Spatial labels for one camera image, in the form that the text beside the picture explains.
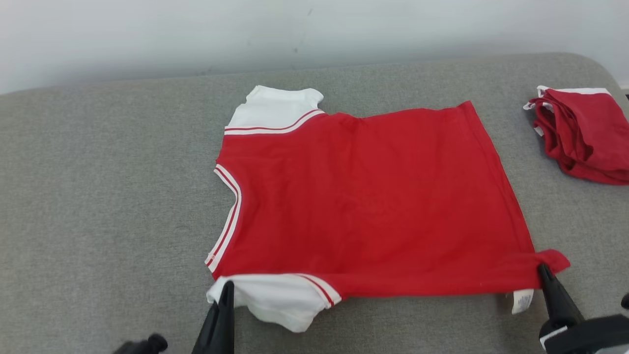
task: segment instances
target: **red shirt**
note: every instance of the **red shirt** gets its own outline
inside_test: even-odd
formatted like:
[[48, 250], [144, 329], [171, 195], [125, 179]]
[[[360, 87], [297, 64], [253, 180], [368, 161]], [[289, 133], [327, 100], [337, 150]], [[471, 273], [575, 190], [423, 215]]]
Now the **red shirt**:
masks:
[[540, 263], [569, 266], [535, 252], [471, 102], [356, 118], [318, 110], [312, 91], [291, 124], [226, 128], [216, 172], [236, 202], [206, 260], [215, 278], [299, 275], [330, 307], [538, 288]]
[[576, 178], [629, 185], [629, 123], [604, 88], [552, 89], [539, 86], [534, 126], [546, 153]]

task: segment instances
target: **stack of folded clothes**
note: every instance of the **stack of folded clothes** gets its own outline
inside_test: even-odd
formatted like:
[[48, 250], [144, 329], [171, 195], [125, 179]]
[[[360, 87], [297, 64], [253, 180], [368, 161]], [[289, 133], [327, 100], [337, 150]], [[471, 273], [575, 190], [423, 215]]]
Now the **stack of folded clothes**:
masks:
[[546, 153], [565, 173], [585, 180], [629, 185], [629, 123], [604, 88], [552, 89], [538, 86], [533, 126]]

